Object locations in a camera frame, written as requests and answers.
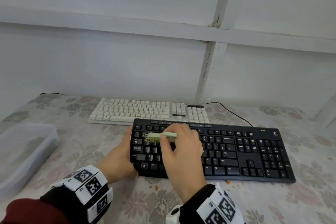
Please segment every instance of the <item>cable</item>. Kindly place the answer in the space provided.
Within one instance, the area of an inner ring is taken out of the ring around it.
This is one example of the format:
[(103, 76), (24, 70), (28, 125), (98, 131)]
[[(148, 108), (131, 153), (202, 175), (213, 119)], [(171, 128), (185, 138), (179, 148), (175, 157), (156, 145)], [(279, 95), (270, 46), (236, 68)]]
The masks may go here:
[[(209, 103), (207, 103), (207, 104), (221, 104), (221, 103), (219, 103), (219, 102), (209, 102)], [(251, 127), (253, 127), (252, 124), (251, 124), (250, 122), (248, 122), (247, 120), (245, 120), (244, 118), (242, 118), (242, 117), (240, 117), (239, 115), (235, 114), (234, 112), (230, 111), (230, 110), (229, 110), (228, 108), (226, 108), (224, 105), (221, 104), (221, 106), (224, 107), (226, 110), (228, 110), (230, 113), (233, 113), (235, 116), (237, 116), (237, 117), (239, 117), (240, 119), (246, 121), (248, 124), (251, 125)]]
[(43, 94), (60, 94), (60, 95), (63, 95), (61, 93), (54, 93), (54, 92), (45, 92), (45, 93), (41, 93), (40, 95), (43, 95)]

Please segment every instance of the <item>person's right hand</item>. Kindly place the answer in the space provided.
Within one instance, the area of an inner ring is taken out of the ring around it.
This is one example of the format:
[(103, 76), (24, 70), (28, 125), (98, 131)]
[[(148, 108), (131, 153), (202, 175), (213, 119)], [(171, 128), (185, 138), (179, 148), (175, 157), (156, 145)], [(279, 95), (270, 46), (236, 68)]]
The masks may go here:
[(174, 123), (164, 132), (176, 133), (176, 148), (171, 150), (169, 140), (160, 135), (162, 161), (168, 178), (183, 203), (187, 202), (207, 183), (203, 174), (201, 156), (203, 147), (198, 133), (186, 124)]

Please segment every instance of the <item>person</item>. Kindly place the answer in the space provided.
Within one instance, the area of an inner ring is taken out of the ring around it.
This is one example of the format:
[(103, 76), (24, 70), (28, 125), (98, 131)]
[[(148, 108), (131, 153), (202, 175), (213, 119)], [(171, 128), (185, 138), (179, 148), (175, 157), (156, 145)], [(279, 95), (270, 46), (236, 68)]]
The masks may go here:
[[(177, 123), (166, 128), (165, 132), (177, 134), (174, 151), (162, 135), (160, 145), (167, 176), (183, 202), (167, 214), (166, 223), (244, 224), (240, 210), (221, 186), (207, 184), (198, 133), (186, 124)], [(1, 224), (97, 223), (111, 204), (112, 192), (107, 184), (126, 177), (138, 177), (130, 162), (131, 133), (132, 127), (124, 133), (121, 143), (95, 167), (73, 172), (56, 182), (40, 199), (12, 201)]]

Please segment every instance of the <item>spacebar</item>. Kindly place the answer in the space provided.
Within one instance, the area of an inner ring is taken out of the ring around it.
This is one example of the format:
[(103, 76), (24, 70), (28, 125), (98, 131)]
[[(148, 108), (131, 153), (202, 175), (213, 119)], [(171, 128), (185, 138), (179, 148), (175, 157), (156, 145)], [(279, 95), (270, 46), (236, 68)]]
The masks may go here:
[(124, 117), (124, 116), (111, 116), (111, 121), (129, 121), (133, 122), (136, 117)]

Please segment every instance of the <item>black sleeve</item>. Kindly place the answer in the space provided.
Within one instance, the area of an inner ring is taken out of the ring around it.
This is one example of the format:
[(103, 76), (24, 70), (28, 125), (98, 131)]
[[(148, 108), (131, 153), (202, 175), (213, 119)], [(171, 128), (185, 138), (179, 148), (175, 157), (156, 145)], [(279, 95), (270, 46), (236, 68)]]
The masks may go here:
[[(109, 190), (105, 184), (85, 205), (77, 198), (75, 192), (71, 191), (64, 185), (56, 187), (44, 194), (40, 201), (53, 205), (60, 210), (68, 219), (71, 224), (88, 224), (87, 209), (91, 208), (97, 201)], [(102, 210), (97, 218), (91, 222), (96, 224), (106, 213), (110, 204)]]
[(201, 188), (191, 199), (189, 199), (180, 208), (180, 218), (181, 224), (204, 224), (204, 221), (198, 215), (196, 210), (200, 205), (211, 196), (212, 192), (216, 189), (215, 185), (207, 184)]

